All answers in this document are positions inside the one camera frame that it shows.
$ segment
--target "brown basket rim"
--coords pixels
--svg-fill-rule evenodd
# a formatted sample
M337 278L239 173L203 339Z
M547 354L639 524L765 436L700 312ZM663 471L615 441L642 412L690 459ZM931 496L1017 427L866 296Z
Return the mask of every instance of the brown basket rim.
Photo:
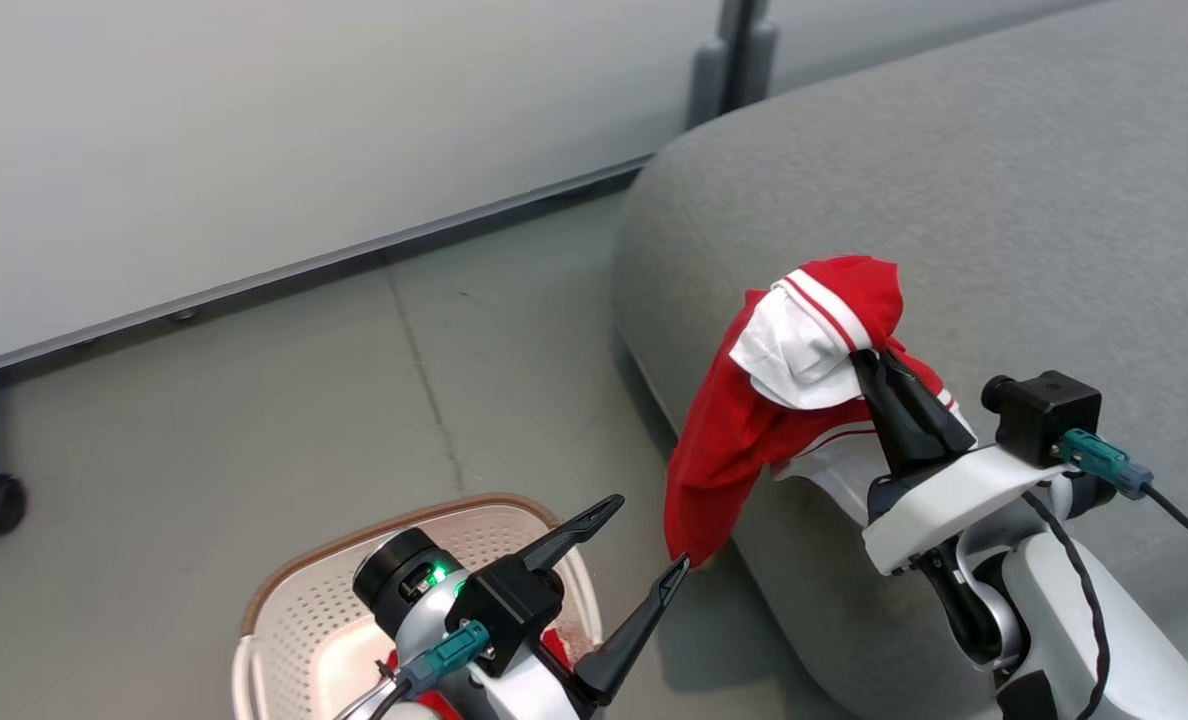
M422 507L421 510L415 510L407 512L406 514L398 514L397 518L371 525L371 528L356 530L356 532L348 533L348 536L334 539L322 547L316 547L314 550L293 557L282 568L274 570L274 574L266 577L265 582L261 582L260 588L257 588L255 595L252 596L249 602L247 602L247 610L244 611L244 624L239 629L239 633L241 633L239 637L248 637L248 634L255 633L255 619L260 615L261 608L265 606L265 601L268 600L270 594L273 594L274 588L277 588L278 585L282 585L284 580L291 577L293 573L305 569L307 566L311 566L314 562L318 562L320 560L323 560L329 555L334 555L335 552L341 552L347 547L354 547L360 542L365 542L368 537L383 536L384 533L393 532L399 528L406 528L407 525L421 523L422 520L438 518L440 514L451 514L451 512L473 510L486 505L506 505L525 510L531 512L531 514L535 514L536 518L543 520L543 523L545 523L545 528L557 528L560 524L557 516L550 512L544 505L541 505L535 500L530 500L530 498L524 495L513 495L513 493L508 492L466 497L461 498L461 500L441 503L440 505Z

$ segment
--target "plastic laundry basket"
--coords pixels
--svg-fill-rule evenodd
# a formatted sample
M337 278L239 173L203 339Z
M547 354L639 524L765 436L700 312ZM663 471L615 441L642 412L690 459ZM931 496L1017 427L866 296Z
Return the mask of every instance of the plastic laundry basket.
M271 575L244 615L232 671L236 720L333 720L379 680L393 642L353 594L353 571L374 547L421 528L467 569L520 550L556 528L548 510L518 495L480 495L404 514L305 552ZM554 624L576 659L604 642L598 602L580 552L556 570L567 588Z

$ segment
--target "teal cable connector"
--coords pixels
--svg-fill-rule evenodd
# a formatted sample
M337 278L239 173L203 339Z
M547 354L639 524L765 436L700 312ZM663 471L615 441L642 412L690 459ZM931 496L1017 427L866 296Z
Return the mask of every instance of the teal cable connector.
M469 665L488 648L488 630L479 620L470 620L434 648L413 657L406 665L399 667L394 683L400 686L406 680L407 690L403 696L407 700L421 697L434 689L440 680Z
M1140 500L1143 486L1154 482L1152 472L1132 461L1124 450L1086 430L1069 430L1061 437L1061 460L1075 468L1110 480L1130 500Z

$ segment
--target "caster wheel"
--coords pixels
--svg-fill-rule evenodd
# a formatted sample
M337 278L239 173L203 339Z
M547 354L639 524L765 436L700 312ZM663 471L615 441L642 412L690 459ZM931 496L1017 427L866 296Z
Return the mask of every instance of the caster wheel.
M26 516L26 486L18 478L0 475L0 536L12 532Z

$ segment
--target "gray sofa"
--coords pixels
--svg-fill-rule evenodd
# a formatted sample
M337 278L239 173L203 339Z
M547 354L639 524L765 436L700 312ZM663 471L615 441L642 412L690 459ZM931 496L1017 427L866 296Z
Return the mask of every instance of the gray sofa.
M1042 370L1106 397L1188 509L1188 0L1114 0L791 91L680 138L630 194L614 312L682 428L745 288L820 255L901 265L899 337L963 398ZM1116 500L1072 532L1188 656L1188 533ZM851 714L996 716L922 577L878 577L803 480L735 543Z

